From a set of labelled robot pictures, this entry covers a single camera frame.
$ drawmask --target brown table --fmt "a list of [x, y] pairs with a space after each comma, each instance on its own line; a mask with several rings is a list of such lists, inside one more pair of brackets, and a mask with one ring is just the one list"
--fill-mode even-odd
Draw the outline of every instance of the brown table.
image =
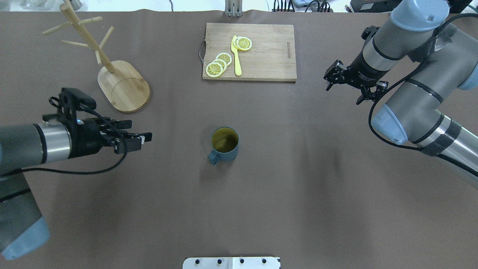
[[[173, 269], [185, 257], [240, 255], [280, 256], [284, 269], [477, 266], [478, 191], [468, 176], [378, 140], [367, 126], [371, 104], [355, 105], [358, 90], [325, 92], [325, 69], [337, 58], [350, 63], [362, 30], [386, 14], [79, 14], [100, 15], [88, 29], [101, 40], [115, 26], [105, 52], [145, 77], [149, 103], [118, 112], [98, 86], [94, 54], [60, 43], [81, 42], [73, 28], [41, 35], [65, 21], [61, 13], [4, 12], [0, 124], [38, 122], [54, 112], [50, 96], [74, 87], [153, 141], [99, 176], [27, 173], [51, 239], [16, 261], [1, 258], [1, 268]], [[297, 82], [202, 80], [207, 22], [293, 24]], [[463, 22], [477, 34], [476, 21]], [[413, 66], [404, 60], [385, 79]], [[457, 90], [441, 109], [478, 133], [477, 98]], [[209, 137], [223, 125], [239, 132], [239, 155], [212, 166]], [[43, 167], [94, 170], [118, 158], [105, 148]]]

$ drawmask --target knife handle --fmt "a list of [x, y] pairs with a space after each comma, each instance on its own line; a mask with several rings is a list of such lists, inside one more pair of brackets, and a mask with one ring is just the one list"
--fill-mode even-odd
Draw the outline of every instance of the knife handle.
[[240, 68], [239, 62], [239, 53], [234, 54], [234, 71], [236, 73], [236, 76], [242, 75], [242, 69]]

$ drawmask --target blue mug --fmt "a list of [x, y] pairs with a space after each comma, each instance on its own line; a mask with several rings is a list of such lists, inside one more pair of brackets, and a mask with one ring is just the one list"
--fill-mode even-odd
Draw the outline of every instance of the blue mug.
[[230, 127], [220, 127], [211, 135], [212, 151], [207, 156], [211, 164], [218, 161], [232, 161], [238, 155], [239, 135]]

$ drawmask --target lemon slice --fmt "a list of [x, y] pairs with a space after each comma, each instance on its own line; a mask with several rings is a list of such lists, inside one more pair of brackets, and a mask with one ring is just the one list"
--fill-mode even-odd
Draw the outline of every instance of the lemon slice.
[[228, 67], [228, 64], [227, 64], [226, 61], [223, 60], [223, 59], [216, 59], [216, 60], [214, 60], [214, 61], [212, 61], [212, 62], [213, 62], [213, 63], [214, 63], [214, 62], [220, 63], [220, 64], [222, 65], [222, 69], [223, 69], [222, 72], [226, 71], [226, 68]]
[[232, 56], [227, 52], [219, 53], [216, 56], [216, 59], [221, 59], [226, 62], [226, 65], [229, 66], [232, 63]]
[[245, 36], [238, 36], [234, 40], [234, 45], [239, 50], [250, 50], [252, 48], [252, 40]]
[[224, 72], [224, 68], [218, 62], [212, 62], [206, 66], [206, 74], [212, 78], [219, 77], [222, 72]]

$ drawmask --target mug handle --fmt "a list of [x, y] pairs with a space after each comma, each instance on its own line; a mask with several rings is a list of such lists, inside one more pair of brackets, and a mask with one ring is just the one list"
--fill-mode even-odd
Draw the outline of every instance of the mug handle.
[[219, 153], [213, 150], [211, 151], [211, 153], [209, 153], [209, 156], [207, 156], [207, 158], [209, 158], [209, 161], [211, 162], [212, 165], [216, 165], [216, 163], [219, 161], [218, 155]]

